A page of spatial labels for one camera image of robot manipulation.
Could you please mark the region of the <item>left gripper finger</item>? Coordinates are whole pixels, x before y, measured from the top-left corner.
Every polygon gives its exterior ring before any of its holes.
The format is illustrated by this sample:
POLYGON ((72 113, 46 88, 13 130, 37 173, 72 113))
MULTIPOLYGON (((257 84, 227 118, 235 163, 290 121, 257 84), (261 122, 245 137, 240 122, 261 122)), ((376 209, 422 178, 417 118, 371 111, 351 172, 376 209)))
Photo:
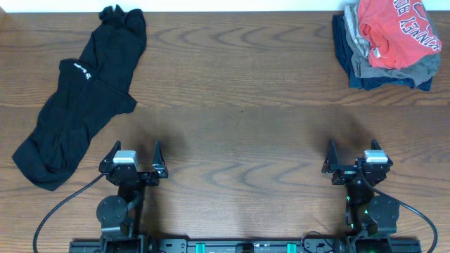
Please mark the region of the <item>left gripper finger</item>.
POLYGON ((161 145, 159 141, 155 142, 155 149, 153 153, 152 166, 155 170, 165 170, 166 164, 162 155, 161 145))
POLYGON ((101 164, 110 164, 113 163, 113 158, 117 151, 121 150, 121 142, 116 141, 110 152, 103 158, 101 164))

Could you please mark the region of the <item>black t-shirt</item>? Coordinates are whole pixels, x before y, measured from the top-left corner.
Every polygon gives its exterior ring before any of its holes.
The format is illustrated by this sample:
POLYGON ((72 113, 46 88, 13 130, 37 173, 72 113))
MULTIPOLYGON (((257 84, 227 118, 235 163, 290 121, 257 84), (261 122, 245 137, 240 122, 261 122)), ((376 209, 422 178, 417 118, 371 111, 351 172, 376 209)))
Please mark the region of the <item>black t-shirt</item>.
POLYGON ((131 113, 129 88, 147 45, 143 11, 108 6, 80 57, 59 64, 58 87, 12 159, 23 176, 54 191, 76 171, 92 138, 116 115, 131 113))

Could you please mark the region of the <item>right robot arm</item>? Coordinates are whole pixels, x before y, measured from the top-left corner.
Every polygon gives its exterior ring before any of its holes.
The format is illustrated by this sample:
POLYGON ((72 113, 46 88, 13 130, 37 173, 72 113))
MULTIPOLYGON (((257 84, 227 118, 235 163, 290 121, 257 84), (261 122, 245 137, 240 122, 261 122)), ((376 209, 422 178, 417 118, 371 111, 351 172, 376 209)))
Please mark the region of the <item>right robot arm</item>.
POLYGON ((376 140, 351 165, 341 164, 335 143, 328 142, 321 172, 332 175, 333 185, 346 188, 345 222, 352 229, 333 243, 334 252, 392 251, 389 236, 397 232, 399 204, 375 194, 375 186, 386 179, 392 165, 376 140))

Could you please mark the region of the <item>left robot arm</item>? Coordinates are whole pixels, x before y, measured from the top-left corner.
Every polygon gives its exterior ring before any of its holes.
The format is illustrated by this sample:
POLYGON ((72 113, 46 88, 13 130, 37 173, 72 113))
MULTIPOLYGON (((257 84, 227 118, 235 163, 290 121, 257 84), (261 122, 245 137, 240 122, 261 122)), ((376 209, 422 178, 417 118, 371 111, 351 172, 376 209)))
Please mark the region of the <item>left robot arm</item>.
POLYGON ((139 232, 146 187, 158 186, 169 176, 160 142, 155 143, 151 171, 139 171, 136 151, 122 150, 117 141, 99 164, 99 171, 118 187, 98 204, 96 216, 101 223, 99 252, 159 251, 159 242, 139 232))

